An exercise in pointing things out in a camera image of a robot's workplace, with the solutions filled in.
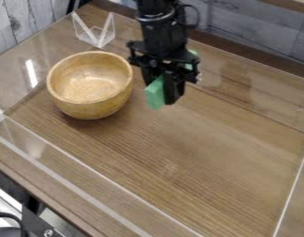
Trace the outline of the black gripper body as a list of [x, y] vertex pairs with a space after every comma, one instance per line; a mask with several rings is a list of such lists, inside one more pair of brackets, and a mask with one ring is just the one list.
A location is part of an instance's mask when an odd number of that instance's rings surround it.
[[158, 61], [186, 60], [186, 28], [183, 12], [138, 13], [135, 20], [141, 25], [142, 39], [129, 41], [127, 61], [133, 66], [154, 66]]

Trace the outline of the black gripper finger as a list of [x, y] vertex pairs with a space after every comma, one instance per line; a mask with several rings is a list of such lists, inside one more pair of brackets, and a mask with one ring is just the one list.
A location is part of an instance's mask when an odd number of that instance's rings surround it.
[[150, 67], [141, 67], [141, 73], [145, 85], [149, 85], [153, 80], [159, 76], [159, 69]]
[[183, 95], [185, 80], [182, 80], [182, 77], [177, 73], [165, 70], [162, 73], [162, 81], [163, 102], [169, 106]]

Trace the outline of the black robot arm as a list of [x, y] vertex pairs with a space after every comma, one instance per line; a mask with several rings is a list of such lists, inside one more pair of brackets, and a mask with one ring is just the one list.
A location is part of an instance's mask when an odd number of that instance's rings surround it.
[[142, 40], [126, 43], [127, 61], [141, 69], [147, 105], [159, 109], [183, 95], [186, 82], [199, 81], [199, 57], [186, 48], [186, 29], [197, 22], [186, 23], [183, 8], [193, 6], [178, 0], [135, 0], [135, 5]]

